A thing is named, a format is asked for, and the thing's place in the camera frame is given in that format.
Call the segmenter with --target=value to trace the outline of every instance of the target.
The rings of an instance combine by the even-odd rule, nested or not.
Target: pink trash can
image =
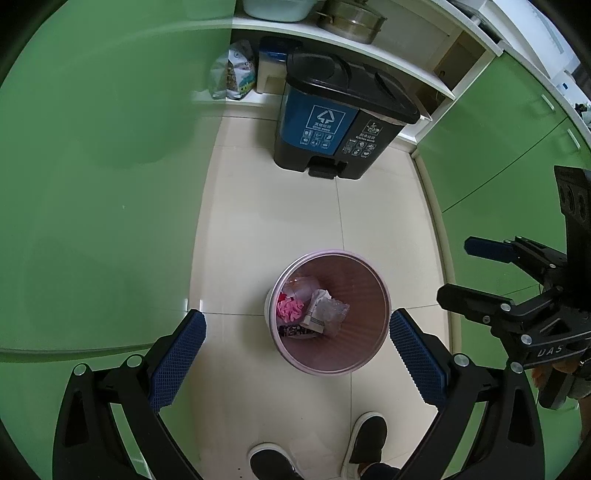
[[[295,277],[313,276],[333,298],[350,305],[335,338],[279,336],[277,300],[283,285]],[[265,301],[265,319],[283,358],[312,375],[344,375],[369,362],[384,343],[391,313],[390,296],[379,274],[360,256],[343,250],[304,255],[281,274]]]

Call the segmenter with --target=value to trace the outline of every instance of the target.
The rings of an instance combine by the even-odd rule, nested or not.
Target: black shoe
[[[274,443],[261,443],[248,452],[248,462],[258,480],[304,480],[287,452]]]
[[[378,463],[386,444],[388,427],[382,414],[364,413],[355,422],[340,476],[343,480],[359,480],[359,465]]]

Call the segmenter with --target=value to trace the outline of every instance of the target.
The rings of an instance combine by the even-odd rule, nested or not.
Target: black trash bin lid
[[[337,55],[296,50],[287,57],[286,81],[293,88],[328,100],[385,115],[408,124],[421,118],[402,84],[370,65]]]

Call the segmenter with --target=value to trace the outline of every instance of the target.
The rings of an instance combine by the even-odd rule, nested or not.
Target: person's hand
[[[565,374],[571,374],[571,373],[574,373],[574,371],[577,369],[578,366],[579,366],[578,359],[576,359],[576,360],[569,359],[569,360],[564,360],[562,362],[552,364],[551,368],[548,365],[545,365],[543,367],[535,367],[531,371],[531,378],[534,381],[535,387],[540,388],[546,383],[546,380],[548,379],[548,376],[550,375],[552,368],[555,368],[556,370],[558,370],[560,372],[564,372]],[[582,427],[580,439],[582,441],[589,434],[589,432],[591,432],[591,396],[581,398],[579,400],[579,407],[580,407],[581,427]]]
[[[573,373],[579,367],[579,360],[563,360],[562,362],[557,362],[552,364],[552,368],[564,372],[565,374]],[[535,367],[531,371],[531,379],[534,381],[534,385],[536,388],[542,387],[546,381],[548,380],[548,376],[550,375],[550,368],[545,365],[542,367]]]

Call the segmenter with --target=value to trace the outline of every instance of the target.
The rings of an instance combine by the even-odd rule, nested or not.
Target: tile floor
[[[189,298],[208,321],[189,376],[200,473],[251,480],[248,450],[275,442],[306,480],[336,478],[351,425],[371,410],[388,422],[384,460],[401,466],[436,411],[389,339],[353,374],[314,377],[280,357],[262,310],[293,260],[344,248],[382,274],[393,308],[409,309],[449,344],[447,315],[436,305],[443,274],[414,164],[387,148],[360,180],[315,179],[273,163],[274,135],[275,122],[224,118],[207,174]]]

